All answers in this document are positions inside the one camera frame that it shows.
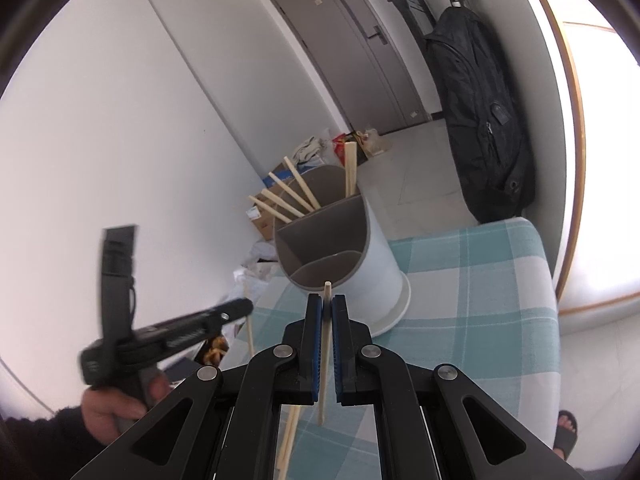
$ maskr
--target black handle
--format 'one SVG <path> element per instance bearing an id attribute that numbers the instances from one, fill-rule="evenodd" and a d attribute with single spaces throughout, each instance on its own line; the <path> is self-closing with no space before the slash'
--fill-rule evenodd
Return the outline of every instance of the black handle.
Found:
<path id="1" fill-rule="evenodd" d="M 376 31 L 375 34 L 372 34 L 371 36 L 367 36 L 368 40 L 372 40 L 373 38 L 375 38 L 376 36 L 380 38 L 380 41 L 382 42 L 383 45 L 386 45 L 388 43 L 388 41 L 385 38 L 384 32 L 382 32 L 382 29 L 380 28 L 379 25 L 374 25 L 373 30 Z"/>

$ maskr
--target metal screw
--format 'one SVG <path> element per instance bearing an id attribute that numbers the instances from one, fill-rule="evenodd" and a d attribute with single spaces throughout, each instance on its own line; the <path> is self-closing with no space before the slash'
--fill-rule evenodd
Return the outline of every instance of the metal screw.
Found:
<path id="1" fill-rule="evenodd" d="M 458 376 L 458 371 L 449 365 L 444 365 L 438 368 L 438 375 L 445 381 L 452 381 Z"/>
<path id="2" fill-rule="evenodd" d="M 293 355 L 293 348 L 289 345 L 278 345 L 273 349 L 273 355 L 276 357 L 291 357 Z"/>
<path id="3" fill-rule="evenodd" d="M 380 347 L 375 345 L 364 345 L 361 352 L 364 357 L 380 357 L 382 354 Z"/>
<path id="4" fill-rule="evenodd" d="M 198 378 L 201 381 L 210 381 L 216 378 L 218 374 L 218 369 L 213 366 L 203 366 L 200 370 L 198 370 Z"/>

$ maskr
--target sandal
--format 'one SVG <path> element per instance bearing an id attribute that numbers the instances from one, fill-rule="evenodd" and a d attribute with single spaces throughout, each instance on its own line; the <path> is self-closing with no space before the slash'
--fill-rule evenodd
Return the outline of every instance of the sandal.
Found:
<path id="1" fill-rule="evenodd" d="M 575 420 L 574 414 L 567 410 L 560 410 L 558 418 L 565 416 L 571 421 L 575 431 L 569 430 L 562 426 L 556 428 L 556 439 L 554 440 L 554 449 L 561 449 L 564 453 L 564 459 L 569 458 L 569 454 L 572 452 L 575 446 L 576 440 L 578 440 L 578 423 Z"/>

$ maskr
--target green and white tablecloth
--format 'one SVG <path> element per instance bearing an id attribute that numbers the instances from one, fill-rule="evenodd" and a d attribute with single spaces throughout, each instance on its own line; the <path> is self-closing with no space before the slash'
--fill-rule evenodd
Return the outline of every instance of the green and white tablecloth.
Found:
<path id="1" fill-rule="evenodd" d="M 389 245 L 411 283 L 411 303 L 374 342 L 421 367 L 455 364 L 550 446 L 560 400 L 558 316 L 533 225 L 516 218 Z M 275 276 L 252 317 L 257 351 L 279 343 L 305 307 L 306 293 Z M 222 368 L 247 361 L 243 329 Z M 372 406 L 335 404 L 333 381 L 329 392 L 323 427 L 315 406 L 302 409 L 288 478 L 380 478 Z"/>

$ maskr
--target black backpack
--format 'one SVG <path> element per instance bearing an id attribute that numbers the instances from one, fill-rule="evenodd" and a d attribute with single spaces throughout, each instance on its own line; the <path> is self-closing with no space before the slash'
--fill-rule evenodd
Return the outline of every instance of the black backpack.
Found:
<path id="1" fill-rule="evenodd" d="M 424 41 L 466 206 L 482 223 L 520 215 L 534 168 L 496 37 L 471 10 L 447 7 Z"/>

